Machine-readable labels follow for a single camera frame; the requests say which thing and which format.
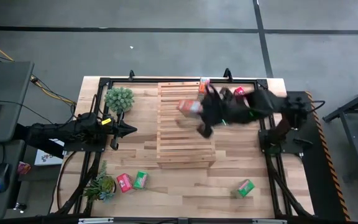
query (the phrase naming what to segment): wooden table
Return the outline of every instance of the wooden table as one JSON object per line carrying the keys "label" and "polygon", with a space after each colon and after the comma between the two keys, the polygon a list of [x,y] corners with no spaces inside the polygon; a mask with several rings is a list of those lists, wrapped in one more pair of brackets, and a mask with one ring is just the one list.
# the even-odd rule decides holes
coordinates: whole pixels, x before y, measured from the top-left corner
{"label": "wooden table", "polygon": [[[76,113],[90,110],[92,97],[98,90],[100,77],[84,77]],[[285,96],[281,78],[267,79],[269,90]],[[124,121],[138,131],[119,139],[119,150],[106,146],[102,160],[108,162],[108,175],[116,178],[138,170],[150,174],[147,190],[127,195],[118,189],[110,203],[95,202],[93,217],[198,217],[198,218],[272,218],[272,198],[264,155],[257,140],[259,123],[247,126],[222,126],[214,129],[216,162],[209,169],[159,169],[156,163],[158,83],[115,83],[132,89],[134,107]],[[238,84],[220,84],[236,88]],[[242,85],[253,89],[252,85]],[[275,114],[275,122],[281,119]],[[306,211],[313,213],[305,171],[299,158],[283,154],[287,185]],[[63,204],[73,193],[80,179],[84,154],[77,153],[67,165],[62,177],[60,195]],[[243,199],[233,198],[230,191],[244,179],[250,179],[255,189]],[[281,190],[280,208],[284,211]],[[51,212],[57,210],[56,197]]]}

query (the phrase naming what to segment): concrete floor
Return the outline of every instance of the concrete floor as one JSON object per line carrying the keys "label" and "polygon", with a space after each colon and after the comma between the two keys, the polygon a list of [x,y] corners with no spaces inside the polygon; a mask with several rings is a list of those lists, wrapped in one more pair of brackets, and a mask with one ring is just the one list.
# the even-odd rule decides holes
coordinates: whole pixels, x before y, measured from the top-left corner
{"label": "concrete floor", "polygon": [[[358,30],[358,0],[259,0],[265,29]],[[0,0],[0,25],[256,29],[252,0]],[[326,100],[328,114],[358,93],[358,35],[266,35],[275,78],[287,90]],[[258,34],[64,33],[0,31],[0,48],[35,62],[34,74],[76,100],[85,75],[266,77]],[[64,122],[67,105],[31,85],[25,104]],[[22,110],[20,122],[43,122]],[[356,163],[342,124],[323,124],[338,176]],[[358,181],[341,182],[352,220],[358,221]],[[54,182],[34,184],[26,215],[45,214]],[[49,186],[48,190],[39,190]]]}

